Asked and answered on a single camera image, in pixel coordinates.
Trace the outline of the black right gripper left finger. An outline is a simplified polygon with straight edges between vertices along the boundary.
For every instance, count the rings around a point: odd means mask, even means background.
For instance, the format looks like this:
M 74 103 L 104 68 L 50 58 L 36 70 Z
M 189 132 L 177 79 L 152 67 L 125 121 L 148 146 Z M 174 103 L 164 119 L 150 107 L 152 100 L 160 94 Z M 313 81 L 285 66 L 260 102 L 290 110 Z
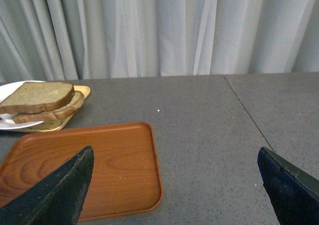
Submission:
M 0 209 L 2 225 L 75 225 L 91 183 L 94 151 L 86 146 Z

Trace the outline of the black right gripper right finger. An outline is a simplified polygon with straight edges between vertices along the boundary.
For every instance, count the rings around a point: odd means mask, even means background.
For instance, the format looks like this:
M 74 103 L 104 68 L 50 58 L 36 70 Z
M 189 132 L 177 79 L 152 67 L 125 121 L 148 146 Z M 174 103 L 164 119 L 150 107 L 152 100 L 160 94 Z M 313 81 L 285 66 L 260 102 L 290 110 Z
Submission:
M 319 181 L 266 147 L 257 163 L 279 223 L 317 225 Z

